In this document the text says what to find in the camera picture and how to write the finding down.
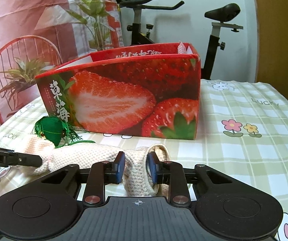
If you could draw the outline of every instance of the plaid tablecloth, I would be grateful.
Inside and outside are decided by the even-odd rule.
[[[43,102],[37,98],[0,127],[0,147],[14,149],[45,115]],[[288,220],[288,101],[268,84],[202,80],[195,140],[97,133],[81,136],[123,149],[163,143],[172,160],[183,167],[204,163],[271,194]],[[31,180],[13,167],[1,178],[0,195]],[[125,194],[122,185],[107,186],[107,196]],[[280,240],[286,240],[283,227]]]

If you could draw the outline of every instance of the potted plant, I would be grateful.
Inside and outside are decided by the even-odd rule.
[[[40,59],[29,60],[26,57],[26,62],[14,57],[14,61],[17,64],[17,69],[9,69],[0,71],[0,73],[6,74],[5,78],[9,80],[7,85],[0,90],[2,98],[7,98],[9,103],[11,99],[15,100],[15,96],[18,96],[18,102],[15,106],[21,107],[32,100],[36,99],[40,94],[36,84],[35,76],[45,72],[49,66],[49,62],[43,62]]]
[[[88,41],[89,48],[97,51],[106,49],[106,40],[111,34],[110,31],[115,31],[105,23],[104,18],[109,16],[105,2],[109,1],[77,0],[77,6],[81,11],[80,14],[73,10],[66,10],[68,14],[77,20],[76,24],[82,24],[89,30],[92,38]]]

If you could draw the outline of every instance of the red metal chair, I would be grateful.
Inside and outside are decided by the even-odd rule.
[[[16,38],[0,49],[0,91],[10,82],[4,71],[18,69],[15,57],[23,62],[26,58],[28,60],[40,59],[54,66],[63,63],[57,47],[46,38],[35,35]],[[16,93],[10,97],[11,94],[0,93],[0,124],[29,103],[26,99],[20,99]]]

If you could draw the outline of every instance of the knitted cloth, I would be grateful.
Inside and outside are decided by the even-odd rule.
[[[55,145],[37,135],[27,135],[15,152],[35,154],[42,158],[38,168],[19,166],[24,174],[40,175],[47,171],[53,172],[69,164],[78,164],[80,169],[90,168],[92,164],[104,160],[114,161],[119,151],[125,153],[125,170],[123,184],[131,197],[154,196],[159,185],[154,185],[146,165],[147,155],[155,151],[160,161],[170,160],[169,152],[163,144],[137,149],[100,145],[96,143],[78,143],[71,146],[55,148]],[[163,185],[162,194],[168,196],[168,187]]]

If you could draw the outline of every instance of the red cardboard box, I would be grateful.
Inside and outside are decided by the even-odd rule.
[[[189,43],[90,53],[36,76],[49,115],[76,130],[194,139],[200,57]]]

